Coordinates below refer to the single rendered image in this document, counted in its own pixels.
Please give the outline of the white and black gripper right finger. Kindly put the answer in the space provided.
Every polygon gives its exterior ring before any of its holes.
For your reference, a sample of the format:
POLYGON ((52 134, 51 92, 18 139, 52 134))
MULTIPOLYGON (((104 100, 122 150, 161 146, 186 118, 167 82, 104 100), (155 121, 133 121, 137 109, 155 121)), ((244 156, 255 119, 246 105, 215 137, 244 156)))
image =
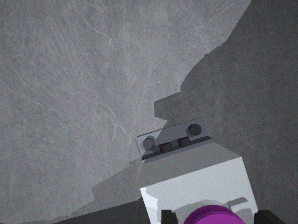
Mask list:
POLYGON ((258 210, 254 213, 254 224, 285 224, 270 210, 258 210))

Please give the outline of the grey tube rack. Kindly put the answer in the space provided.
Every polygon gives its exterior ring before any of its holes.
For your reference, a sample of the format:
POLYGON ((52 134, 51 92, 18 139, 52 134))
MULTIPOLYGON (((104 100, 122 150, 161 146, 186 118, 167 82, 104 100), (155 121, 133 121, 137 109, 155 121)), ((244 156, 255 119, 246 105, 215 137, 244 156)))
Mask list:
POLYGON ((223 204, 245 224, 258 211, 242 157, 215 142, 142 164, 140 190, 151 224, 161 224, 161 210, 181 224, 202 200, 223 204))

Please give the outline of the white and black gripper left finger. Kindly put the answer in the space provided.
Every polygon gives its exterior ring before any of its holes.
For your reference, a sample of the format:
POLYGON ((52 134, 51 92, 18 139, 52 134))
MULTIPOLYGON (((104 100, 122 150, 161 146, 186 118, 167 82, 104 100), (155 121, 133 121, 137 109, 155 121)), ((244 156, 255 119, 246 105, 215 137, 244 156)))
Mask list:
POLYGON ((161 210, 161 224, 178 224, 176 213, 172 213, 172 210, 161 210))

